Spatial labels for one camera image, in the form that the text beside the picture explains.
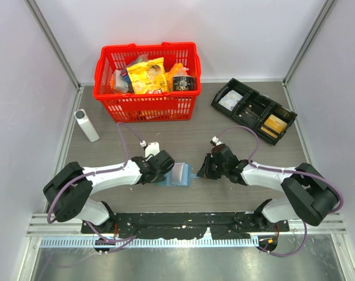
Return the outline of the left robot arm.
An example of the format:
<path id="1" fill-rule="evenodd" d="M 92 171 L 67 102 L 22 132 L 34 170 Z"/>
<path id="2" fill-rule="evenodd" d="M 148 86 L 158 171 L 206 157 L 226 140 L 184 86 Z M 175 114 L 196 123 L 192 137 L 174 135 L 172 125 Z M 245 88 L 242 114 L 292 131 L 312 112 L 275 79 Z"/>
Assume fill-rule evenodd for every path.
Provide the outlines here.
<path id="1" fill-rule="evenodd" d="M 165 150 L 110 166 L 82 167 L 78 162 L 71 162 L 43 189 L 50 206 L 47 222 L 78 218 L 100 233 L 109 233 L 116 223 L 115 213 L 106 202 L 94 201 L 90 196 L 117 186 L 161 182 L 174 164 L 174 159 Z"/>

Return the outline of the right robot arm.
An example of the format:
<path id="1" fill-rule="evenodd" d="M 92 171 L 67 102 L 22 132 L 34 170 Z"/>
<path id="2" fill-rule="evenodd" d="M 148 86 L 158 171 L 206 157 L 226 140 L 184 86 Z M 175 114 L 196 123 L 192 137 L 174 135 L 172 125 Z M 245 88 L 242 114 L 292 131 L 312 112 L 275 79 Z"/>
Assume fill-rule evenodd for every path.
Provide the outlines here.
<path id="1" fill-rule="evenodd" d="M 260 231 L 268 231 L 281 220 L 298 218 L 316 227 L 342 206 L 339 193 L 310 164 L 290 168 L 263 166 L 239 160 L 223 143 L 206 154 L 197 176 L 211 180 L 226 177 L 235 184 L 284 193 L 284 199 L 268 199 L 255 210 L 254 224 Z"/>

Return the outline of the blue card holder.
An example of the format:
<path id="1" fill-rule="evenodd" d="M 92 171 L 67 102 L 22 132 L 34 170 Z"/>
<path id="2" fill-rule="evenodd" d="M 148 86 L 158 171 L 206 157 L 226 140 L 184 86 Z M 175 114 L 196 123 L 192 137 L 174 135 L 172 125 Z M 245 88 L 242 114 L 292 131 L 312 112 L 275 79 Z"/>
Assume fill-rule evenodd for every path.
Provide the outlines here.
<path id="1" fill-rule="evenodd" d="M 188 163 L 176 163 L 174 167 L 164 175 L 164 180 L 156 183 L 158 186 L 189 187 L 192 179 L 197 179 Z"/>

